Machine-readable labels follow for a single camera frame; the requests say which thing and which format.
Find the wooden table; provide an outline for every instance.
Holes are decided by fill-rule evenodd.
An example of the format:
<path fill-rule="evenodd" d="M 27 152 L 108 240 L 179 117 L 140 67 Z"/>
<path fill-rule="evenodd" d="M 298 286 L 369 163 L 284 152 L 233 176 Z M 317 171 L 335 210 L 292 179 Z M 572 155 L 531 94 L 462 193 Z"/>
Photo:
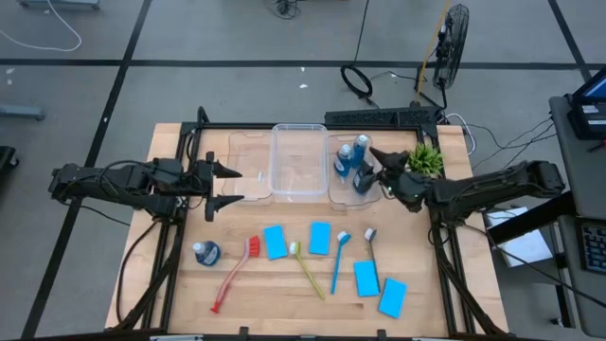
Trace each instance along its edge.
<path fill-rule="evenodd" d="M 174 157 L 179 129 L 180 124 L 156 125 L 148 159 Z M 438 131 L 446 176 L 452 179 L 471 176 L 460 127 L 439 126 Z M 214 151 L 219 160 L 227 160 L 231 133 L 233 131 L 204 130 L 199 158 L 207 151 Z M 372 137 L 373 146 L 388 153 L 414 149 L 417 143 L 414 133 L 368 131 L 365 134 Z M 215 180 L 217 192 L 222 186 L 223 180 Z M 150 221 L 144 212 L 134 214 L 125 251 Z M 332 224 L 327 257 L 307 252 L 311 221 Z M 302 257 L 327 294 L 325 301 L 317 296 L 294 258 L 267 260 L 262 230 L 275 224 L 283 225 L 287 242 L 302 242 Z M 484 227 L 479 215 L 471 216 L 468 224 Z M 399 319 L 377 311 L 378 296 L 357 295 L 353 262 L 369 259 L 364 239 L 369 227 L 378 230 L 373 245 L 382 282 L 391 277 L 408 285 Z M 240 326 L 247 326 L 251 334 L 374 336 L 378 329 L 385 329 L 388 336 L 447 336 L 435 251 L 427 242 L 428 228 L 425 210 L 410 213 L 397 200 L 381 199 L 366 209 L 350 211 L 333 210 L 328 198 L 319 204 L 231 205 L 216 214 L 214 223 L 205 222 L 202 205 L 187 215 L 169 332 L 235 334 Z M 349 232 L 352 239 L 343 249 L 337 290 L 331 296 L 336 234 L 342 230 Z M 506 330 L 488 242 L 484 236 L 467 229 L 457 232 L 468 287 L 496 325 Z M 156 227 L 136 247 L 127 264 L 121 303 L 124 314 L 149 284 L 158 233 Z M 221 313 L 212 313 L 210 308 L 224 277 L 241 258 L 245 238 L 253 235 L 261 238 L 259 258 L 250 259 L 244 265 L 232 282 Z M 208 240 L 217 242 L 223 251 L 219 263 L 210 268 L 198 264 L 191 250 L 194 242 Z M 460 301 L 454 287 L 451 288 L 457 327 L 463 331 Z M 158 325 L 163 295 L 161 288 L 156 297 L 153 326 Z M 116 324 L 115 301 L 114 298 L 108 313 L 108 327 Z"/>

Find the plastic tray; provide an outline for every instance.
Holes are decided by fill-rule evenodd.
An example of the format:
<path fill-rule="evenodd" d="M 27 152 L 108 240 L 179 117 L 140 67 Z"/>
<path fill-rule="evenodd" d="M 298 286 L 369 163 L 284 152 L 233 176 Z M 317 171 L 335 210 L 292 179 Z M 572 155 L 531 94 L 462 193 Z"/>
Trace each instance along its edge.
<path fill-rule="evenodd" d="M 327 137 L 321 124 L 277 124 L 272 129 L 270 189 L 275 201 L 314 203 L 326 194 Z"/>
<path fill-rule="evenodd" d="M 242 174 L 241 178 L 225 179 L 223 195 L 243 195 L 235 204 L 268 205 L 270 132 L 235 132 L 229 136 L 227 167 Z"/>
<path fill-rule="evenodd" d="M 381 199 L 381 189 L 378 184 L 373 184 L 372 188 L 366 194 L 359 194 L 353 187 L 353 177 L 357 169 L 351 169 L 346 178 L 341 178 L 334 170 L 334 159 L 337 152 L 344 144 L 353 148 L 353 141 L 358 135 L 331 135 L 329 136 L 329 198 L 332 208 L 335 210 L 363 209 L 370 204 Z M 372 137 L 368 137 L 368 147 L 372 146 Z M 374 163 L 375 172 L 381 170 L 381 165 L 375 160 L 374 156 L 366 149 L 366 162 Z"/>

